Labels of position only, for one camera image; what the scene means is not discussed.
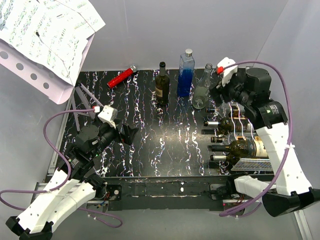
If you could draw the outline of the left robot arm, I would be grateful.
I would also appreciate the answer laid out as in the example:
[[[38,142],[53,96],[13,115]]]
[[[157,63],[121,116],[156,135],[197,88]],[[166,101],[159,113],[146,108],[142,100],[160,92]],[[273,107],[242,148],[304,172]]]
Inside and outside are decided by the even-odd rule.
[[[75,137],[62,163],[43,190],[37,191],[36,199],[20,215],[11,216],[6,226],[21,240],[49,240],[57,227],[73,212],[91,199],[101,200],[112,195],[115,186],[97,174],[87,173],[98,157],[112,142],[131,145],[138,128],[117,127],[102,123],[84,126]]]

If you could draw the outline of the dark green wine bottle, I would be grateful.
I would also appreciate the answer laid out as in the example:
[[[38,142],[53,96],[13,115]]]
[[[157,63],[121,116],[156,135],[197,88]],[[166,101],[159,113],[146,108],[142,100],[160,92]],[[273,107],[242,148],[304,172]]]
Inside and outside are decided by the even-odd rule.
[[[155,77],[155,95],[159,105],[165,106],[169,102],[170,78],[166,72],[166,63],[159,63],[159,74]]]

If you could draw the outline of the clear glass bottle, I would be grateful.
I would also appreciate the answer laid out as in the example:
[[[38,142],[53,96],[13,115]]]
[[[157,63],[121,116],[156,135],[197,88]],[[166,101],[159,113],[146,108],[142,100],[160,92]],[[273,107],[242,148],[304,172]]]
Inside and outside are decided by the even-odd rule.
[[[207,63],[205,65],[203,75],[195,87],[192,98],[192,106],[197,110],[203,109],[208,102],[212,71],[213,65],[211,63]]]

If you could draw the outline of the blue square glass bottle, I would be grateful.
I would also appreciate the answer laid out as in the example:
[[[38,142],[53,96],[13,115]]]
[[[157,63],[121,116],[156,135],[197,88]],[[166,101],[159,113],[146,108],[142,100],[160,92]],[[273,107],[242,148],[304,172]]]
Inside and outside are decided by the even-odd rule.
[[[186,97],[190,94],[194,75],[195,60],[193,50],[188,48],[180,55],[177,96]]]

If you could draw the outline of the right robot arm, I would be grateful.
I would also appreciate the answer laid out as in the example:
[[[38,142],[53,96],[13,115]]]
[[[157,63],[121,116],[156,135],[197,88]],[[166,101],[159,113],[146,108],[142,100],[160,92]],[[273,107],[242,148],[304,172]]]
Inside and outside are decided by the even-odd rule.
[[[307,180],[292,144],[292,116],[270,98],[272,78],[266,69],[237,65],[218,66],[213,74],[211,95],[225,102],[235,101],[244,107],[244,115],[262,141],[270,160],[274,178],[270,183],[246,174],[234,174],[226,182],[227,195],[251,199],[220,213],[221,217],[237,212],[259,201],[272,217],[303,210],[319,202],[320,191]]]

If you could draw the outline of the bottom wine bottle silver foil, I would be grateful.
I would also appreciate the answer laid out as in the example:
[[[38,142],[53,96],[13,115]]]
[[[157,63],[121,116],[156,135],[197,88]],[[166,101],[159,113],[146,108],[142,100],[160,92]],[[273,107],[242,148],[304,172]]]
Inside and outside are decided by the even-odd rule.
[[[210,160],[212,162],[228,162],[231,165],[235,165],[241,158],[233,156],[231,154],[228,155],[211,155]]]

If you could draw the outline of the dark wine bottle white label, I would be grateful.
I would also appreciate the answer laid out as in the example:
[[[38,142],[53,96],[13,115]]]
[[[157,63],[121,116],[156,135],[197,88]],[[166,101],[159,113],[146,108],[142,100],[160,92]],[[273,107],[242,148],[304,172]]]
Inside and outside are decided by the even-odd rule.
[[[212,152],[227,152],[235,157],[267,158],[268,153],[261,140],[234,140],[227,145],[208,145]]]

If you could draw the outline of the lilac music stand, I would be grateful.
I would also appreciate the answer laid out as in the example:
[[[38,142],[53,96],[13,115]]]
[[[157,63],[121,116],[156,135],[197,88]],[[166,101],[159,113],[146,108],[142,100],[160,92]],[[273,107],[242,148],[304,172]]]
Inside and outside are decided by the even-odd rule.
[[[87,90],[76,83],[64,81],[48,68],[29,60],[3,40],[0,41],[0,64],[58,105],[69,99],[74,103],[74,92],[77,92],[84,106],[91,108],[84,95],[84,92],[88,93]]]

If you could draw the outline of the sheet music pages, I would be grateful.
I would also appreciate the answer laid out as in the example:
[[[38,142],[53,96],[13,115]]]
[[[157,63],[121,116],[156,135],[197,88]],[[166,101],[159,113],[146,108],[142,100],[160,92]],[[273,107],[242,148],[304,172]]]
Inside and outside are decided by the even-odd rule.
[[[74,86],[90,36],[105,26],[88,0],[2,0],[0,38]]]

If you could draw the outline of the red glitter microphone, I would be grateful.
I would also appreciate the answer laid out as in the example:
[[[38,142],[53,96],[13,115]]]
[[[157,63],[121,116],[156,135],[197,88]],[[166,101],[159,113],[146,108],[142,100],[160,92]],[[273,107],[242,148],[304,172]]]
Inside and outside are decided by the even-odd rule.
[[[125,70],[124,72],[122,72],[118,76],[114,77],[112,80],[110,80],[107,83],[107,86],[110,89],[112,89],[115,86],[117,86],[118,84],[120,84],[121,82],[123,82],[125,79],[130,77],[133,73],[136,73],[137,71],[138,71],[137,67],[135,65],[131,65],[127,70]]]

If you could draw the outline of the wine bottle silver foil lower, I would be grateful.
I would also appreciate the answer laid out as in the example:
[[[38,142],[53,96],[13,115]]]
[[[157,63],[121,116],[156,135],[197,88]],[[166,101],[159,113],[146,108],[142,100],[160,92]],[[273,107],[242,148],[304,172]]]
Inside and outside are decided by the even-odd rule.
[[[204,121],[205,127],[214,127],[224,132],[244,132],[250,133],[254,131],[253,125],[245,117],[221,118],[219,121]]]

